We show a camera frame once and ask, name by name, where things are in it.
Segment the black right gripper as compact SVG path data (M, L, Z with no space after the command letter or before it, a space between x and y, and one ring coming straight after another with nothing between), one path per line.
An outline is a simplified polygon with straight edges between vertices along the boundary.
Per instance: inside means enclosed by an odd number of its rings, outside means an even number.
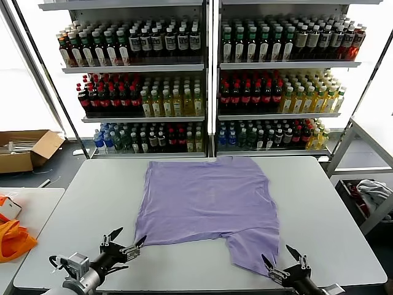
M285 288L319 289L311 280L311 267L309 267L307 255L300 254L295 248L289 245L286 245L286 248L299 264L286 268L282 272L276 269L264 254L261 254L264 265L268 271L268 276L276 283L282 283Z

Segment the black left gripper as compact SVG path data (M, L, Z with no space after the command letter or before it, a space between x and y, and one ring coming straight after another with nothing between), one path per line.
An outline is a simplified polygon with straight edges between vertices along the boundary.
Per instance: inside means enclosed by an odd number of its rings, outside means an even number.
M91 268L95 270L100 277L105 277L116 271L128 268L127 259L136 258L140 255L141 248L147 236L143 236L134 245L125 247L113 243L123 230L122 227L113 230L107 235L103 235L100 244L99 256L91 262Z

